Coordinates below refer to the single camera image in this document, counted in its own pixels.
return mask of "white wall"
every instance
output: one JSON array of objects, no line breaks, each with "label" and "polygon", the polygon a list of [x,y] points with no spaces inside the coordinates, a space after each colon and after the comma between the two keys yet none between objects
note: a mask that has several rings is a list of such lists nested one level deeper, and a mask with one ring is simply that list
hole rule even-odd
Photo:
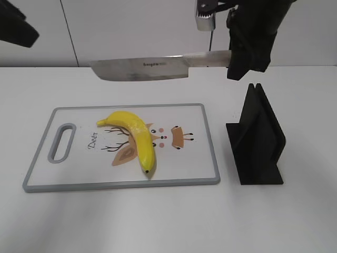
[{"label": "white wall", "polygon": [[89,60],[206,51],[195,0],[62,0],[80,66]]},{"label": "white wall", "polygon": [[[88,61],[206,51],[194,0],[62,0],[80,66]],[[41,34],[33,48],[0,42],[0,66],[74,66],[60,0],[12,0]],[[281,24],[271,65],[337,64],[336,0],[298,0]],[[217,14],[213,50],[225,50],[226,13]]]},{"label": "white wall", "polygon": [[59,0],[9,0],[40,34],[32,48],[0,41],[0,66],[77,66]]}]

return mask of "cartoon deer print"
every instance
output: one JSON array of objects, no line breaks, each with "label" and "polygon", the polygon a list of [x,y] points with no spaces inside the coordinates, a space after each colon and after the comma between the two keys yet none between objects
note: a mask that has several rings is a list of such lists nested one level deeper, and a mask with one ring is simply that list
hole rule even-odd
[{"label": "cartoon deer print", "polygon": [[[150,124],[146,124],[146,126],[150,129],[150,127],[153,125],[153,123]],[[133,139],[133,137],[131,136],[131,134],[129,134],[127,131],[125,131],[122,128],[118,128],[118,127],[114,127],[111,128],[109,130],[105,130],[107,133],[112,133],[112,132],[118,132],[118,135],[125,135],[128,136],[127,141],[123,142],[123,143],[116,143],[117,146],[116,147],[110,147],[110,146],[105,146],[104,148],[102,148],[102,150],[106,150],[107,152],[117,152],[117,155],[114,159],[114,161],[112,162],[112,166],[118,166],[120,164],[124,164],[127,163],[129,161],[132,161],[133,159],[135,159],[137,157],[137,147],[136,147],[136,143]],[[163,128],[159,128],[158,131],[160,133],[164,132]],[[153,146],[156,147],[157,144],[155,143],[155,141],[157,139],[167,139],[167,136],[162,135],[162,136],[157,136],[154,135],[156,133],[156,130],[152,129],[150,130],[151,132],[151,138],[153,141]],[[193,141],[194,139],[187,139],[185,138],[186,135],[193,135],[193,133],[187,133],[187,134],[183,134],[183,130],[181,128],[181,126],[175,126],[171,129],[172,132],[172,146],[176,149],[181,149],[184,147],[184,141],[188,140],[188,141]],[[160,148],[164,147],[164,143],[160,143],[159,144]]]}]

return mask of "white table surface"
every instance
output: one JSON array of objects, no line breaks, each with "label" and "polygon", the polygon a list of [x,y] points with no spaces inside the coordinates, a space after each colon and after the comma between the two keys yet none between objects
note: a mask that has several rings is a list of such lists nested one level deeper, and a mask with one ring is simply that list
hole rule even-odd
[{"label": "white table surface", "polygon": [[[337,251],[337,68],[271,67],[227,80],[114,83],[90,69],[0,69],[0,252]],[[261,82],[287,139],[282,186],[241,186],[225,123]],[[221,182],[214,186],[25,193],[22,181],[59,106],[203,103]]]}]

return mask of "yellow banana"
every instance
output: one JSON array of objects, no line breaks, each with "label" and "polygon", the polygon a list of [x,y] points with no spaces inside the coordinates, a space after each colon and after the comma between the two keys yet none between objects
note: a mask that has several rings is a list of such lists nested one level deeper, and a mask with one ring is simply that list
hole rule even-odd
[{"label": "yellow banana", "polygon": [[123,127],[131,133],[136,142],[138,158],[142,169],[145,173],[149,173],[155,162],[155,153],[152,146],[151,134],[142,119],[131,112],[116,111],[106,119],[97,122],[98,127],[105,125]]}]

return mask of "kitchen knife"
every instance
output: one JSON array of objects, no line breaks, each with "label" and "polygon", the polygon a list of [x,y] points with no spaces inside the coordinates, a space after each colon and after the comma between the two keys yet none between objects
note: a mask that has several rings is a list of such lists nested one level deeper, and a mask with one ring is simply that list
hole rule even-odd
[{"label": "kitchen knife", "polygon": [[108,81],[154,81],[189,76],[189,67],[227,67],[231,51],[210,51],[166,57],[92,61],[95,74]]}]

